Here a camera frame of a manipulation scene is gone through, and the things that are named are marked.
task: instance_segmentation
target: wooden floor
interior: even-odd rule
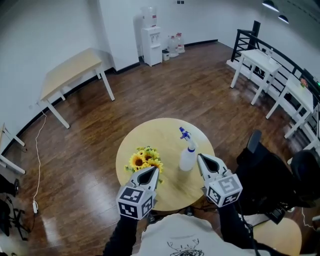
[[[235,170],[236,157],[254,129],[262,143],[284,161],[305,146],[299,132],[284,139],[290,118],[277,109],[265,119],[274,101],[261,96],[250,104],[255,87],[240,76],[230,88],[235,71],[226,65],[232,50],[220,43],[191,46],[183,55],[154,67],[141,65],[120,75],[108,75],[115,101],[111,102],[101,80],[94,81],[56,105],[71,125],[66,129],[51,112],[38,139],[41,178],[36,201],[39,215],[26,245],[33,256],[101,255],[119,215],[115,196],[120,188],[116,175],[117,150],[136,126],[156,118],[185,120],[202,130],[215,154]],[[6,156],[26,170],[14,203],[27,212],[32,225],[33,195],[38,183],[35,138],[43,124],[38,119],[21,136],[28,151],[15,143]],[[0,173],[13,180],[12,172]],[[306,222],[318,209],[305,209]],[[219,216],[197,211],[219,233]],[[304,227],[300,209],[289,214],[301,227],[303,246],[312,229]],[[139,222],[137,246],[145,221]]]

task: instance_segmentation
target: sunflower bouquet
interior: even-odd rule
[[[156,148],[147,147],[137,147],[138,152],[134,153],[130,160],[129,165],[124,166],[124,170],[128,172],[138,172],[144,168],[155,166],[162,173],[164,170],[164,164],[161,162],[161,158]]]

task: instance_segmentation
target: shoe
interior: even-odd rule
[[[19,187],[20,187],[20,182],[17,178],[15,179],[13,185],[14,185],[14,195],[13,196],[16,197],[16,195],[18,194],[18,191],[19,191]]]
[[[187,216],[195,216],[195,210],[192,206],[185,208],[184,214]]]
[[[155,224],[157,221],[160,220],[160,218],[161,216],[159,216],[155,210],[151,210],[147,216],[148,225]]]

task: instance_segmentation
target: sunflower center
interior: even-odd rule
[[[135,160],[135,165],[136,165],[136,166],[142,166],[143,163],[144,163],[144,162],[143,162],[141,159]]]

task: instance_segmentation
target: blue spray trigger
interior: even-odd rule
[[[180,129],[180,132],[182,133],[182,137],[180,137],[180,139],[185,139],[185,140],[187,140],[186,138],[190,139],[190,135],[189,135],[190,133],[189,132],[187,132],[182,127],[180,127],[179,129]]]

